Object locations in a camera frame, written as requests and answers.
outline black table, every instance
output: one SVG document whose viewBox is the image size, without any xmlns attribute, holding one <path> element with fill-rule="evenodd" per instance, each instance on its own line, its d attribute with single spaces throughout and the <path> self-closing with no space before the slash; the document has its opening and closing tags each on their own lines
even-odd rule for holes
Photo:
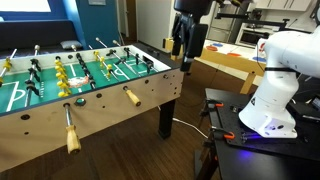
<svg viewBox="0 0 320 180">
<path fill-rule="evenodd" d="M 207 98 L 223 102 L 235 102 L 237 104 L 246 104 L 249 100 L 247 95 L 214 89 L 206 89 L 206 96 Z M 221 127 L 216 111 L 210 111 L 210 119 L 214 126 Z M 230 146 L 223 139 L 215 139 L 214 142 L 214 152 L 218 157 L 218 163 L 211 163 L 213 167 L 209 168 L 209 170 L 213 172 L 216 168 L 215 165 L 219 164 L 222 179 L 320 179 L 319 161 L 274 153 L 268 154 L 261 151 L 255 152 Z"/>
</svg>

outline wooden handle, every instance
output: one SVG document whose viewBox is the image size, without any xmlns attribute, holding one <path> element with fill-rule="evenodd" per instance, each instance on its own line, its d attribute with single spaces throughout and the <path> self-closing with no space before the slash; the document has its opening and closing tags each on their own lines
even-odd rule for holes
<svg viewBox="0 0 320 180">
<path fill-rule="evenodd" d="M 131 101 L 133 102 L 133 104 L 135 106 L 140 106 L 141 105 L 141 102 L 140 102 L 139 98 L 135 94 L 133 94 L 133 92 L 131 90 L 129 90 L 129 89 L 126 90 L 126 93 L 127 93 L 127 95 L 129 96 L 129 98 L 131 99 Z"/>
<path fill-rule="evenodd" d="M 79 138 L 76 134 L 76 126 L 70 125 L 66 127 L 67 130 L 67 147 L 69 154 L 78 154 L 81 150 Z"/>
</svg>

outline foosball table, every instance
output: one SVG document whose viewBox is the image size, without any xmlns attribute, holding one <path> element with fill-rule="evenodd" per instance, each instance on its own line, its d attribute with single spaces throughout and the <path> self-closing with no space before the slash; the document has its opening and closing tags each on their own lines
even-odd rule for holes
<svg viewBox="0 0 320 180">
<path fill-rule="evenodd" d="M 79 139 L 157 106 L 170 136 L 183 73 L 166 56 L 142 44 L 38 51 L 0 60 L 0 172 L 65 145 L 76 154 Z"/>
</svg>

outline floor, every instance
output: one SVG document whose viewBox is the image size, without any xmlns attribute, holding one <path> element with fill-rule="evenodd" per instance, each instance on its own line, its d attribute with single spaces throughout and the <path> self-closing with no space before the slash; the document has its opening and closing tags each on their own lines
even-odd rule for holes
<svg viewBox="0 0 320 180">
<path fill-rule="evenodd" d="M 243 81 L 200 62 L 185 76 L 175 117 L 197 125 L 205 88 L 240 92 Z M 0 173 L 1 180 L 104 180 L 194 179 L 194 151 L 204 138 L 194 129 L 174 122 L 172 135 L 163 140 L 157 133 L 158 108 L 81 139 L 76 156 L 66 146 Z M 201 130 L 208 129 L 206 118 Z M 213 179 L 219 179 L 217 173 Z"/>
</svg>

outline foosball table leg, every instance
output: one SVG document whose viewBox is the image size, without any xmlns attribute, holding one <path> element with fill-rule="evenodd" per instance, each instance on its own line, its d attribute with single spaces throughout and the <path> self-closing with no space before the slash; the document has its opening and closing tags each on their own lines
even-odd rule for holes
<svg viewBox="0 0 320 180">
<path fill-rule="evenodd" d="M 160 105 L 160 123 L 159 123 L 159 135 L 166 139 L 171 136 L 172 118 L 174 113 L 175 100 L 171 100 L 167 103 Z"/>
</svg>

